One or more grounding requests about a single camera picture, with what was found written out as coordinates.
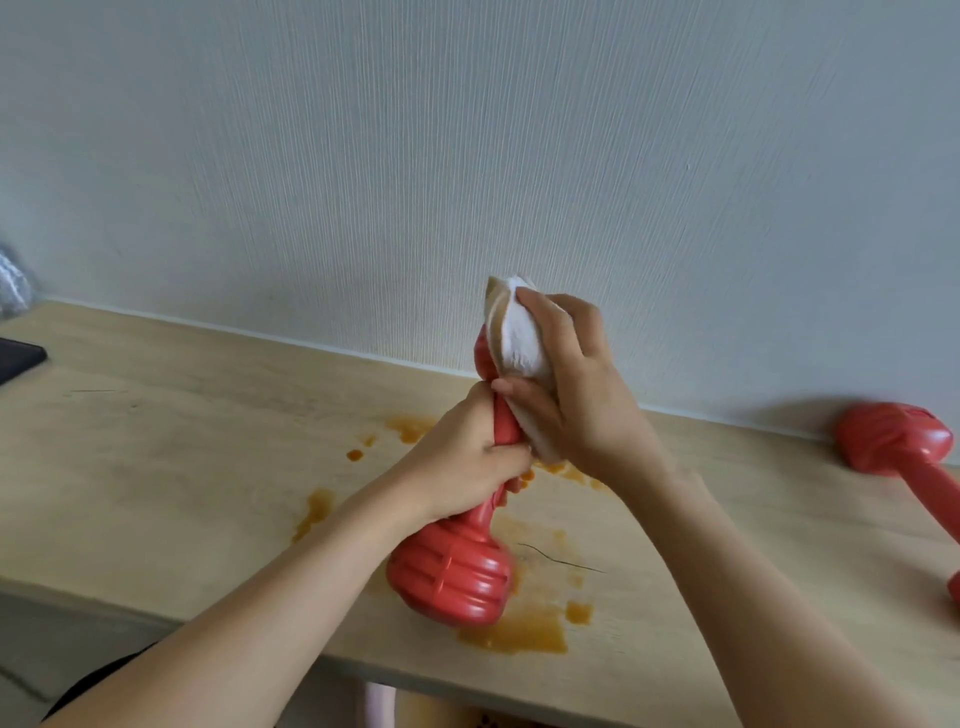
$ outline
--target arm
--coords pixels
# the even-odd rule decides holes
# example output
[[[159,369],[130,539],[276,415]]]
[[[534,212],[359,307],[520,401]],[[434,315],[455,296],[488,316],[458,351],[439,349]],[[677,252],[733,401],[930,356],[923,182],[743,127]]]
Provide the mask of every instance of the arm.
[[[512,377],[493,388],[534,413],[575,466],[630,508],[670,569],[744,725],[926,725],[743,538],[700,477],[677,465],[613,367],[599,311],[570,296],[518,297],[540,325],[558,398]]]
[[[526,446],[492,446],[492,423],[490,388],[477,384],[307,538],[44,725],[273,726],[394,546],[530,467]]]

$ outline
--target red dumbbell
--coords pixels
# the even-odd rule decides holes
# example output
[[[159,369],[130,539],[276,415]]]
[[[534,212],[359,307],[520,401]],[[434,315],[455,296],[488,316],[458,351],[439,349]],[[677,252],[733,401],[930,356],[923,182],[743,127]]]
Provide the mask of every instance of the red dumbbell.
[[[872,475],[898,475],[930,515],[960,544],[960,485],[937,466],[953,447],[953,433],[925,409],[897,402],[851,407],[835,430],[850,466]],[[960,571],[947,583],[960,604]]]
[[[473,347],[477,373],[495,379],[496,367],[481,328]],[[493,396],[493,441],[523,440],[507,402]],[[493,509],[504,500],[506,483],[476,508],[430,523],[394,549],[387,580],[413,609],[444,624],[493,624],[507,605],[514,559],[490,535]]]

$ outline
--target black phone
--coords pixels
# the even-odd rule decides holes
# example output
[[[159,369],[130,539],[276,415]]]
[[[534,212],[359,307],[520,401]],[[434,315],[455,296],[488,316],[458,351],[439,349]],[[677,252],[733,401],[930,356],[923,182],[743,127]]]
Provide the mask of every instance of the black phone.
[[[36,344],[0,338],[0,384],[46,361],[47,351]]]

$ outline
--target left hand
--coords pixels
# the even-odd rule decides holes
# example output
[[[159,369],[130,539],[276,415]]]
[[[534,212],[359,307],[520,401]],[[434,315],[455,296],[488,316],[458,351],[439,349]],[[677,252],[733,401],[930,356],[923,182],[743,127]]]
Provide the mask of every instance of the left hand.
[[[493,445],[493,392],[481,381],[383,479],[420,527],[468,511],[532,464],[529,445]]]

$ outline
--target fingernail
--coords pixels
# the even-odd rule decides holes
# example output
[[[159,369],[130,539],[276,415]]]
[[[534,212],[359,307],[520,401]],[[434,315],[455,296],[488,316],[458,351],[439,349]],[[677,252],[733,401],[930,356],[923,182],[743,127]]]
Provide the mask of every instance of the fingernail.
[[[490,388],[498,395],[509,395],[513,391],[513,386],[506,379],[494,379],[490,383]]]

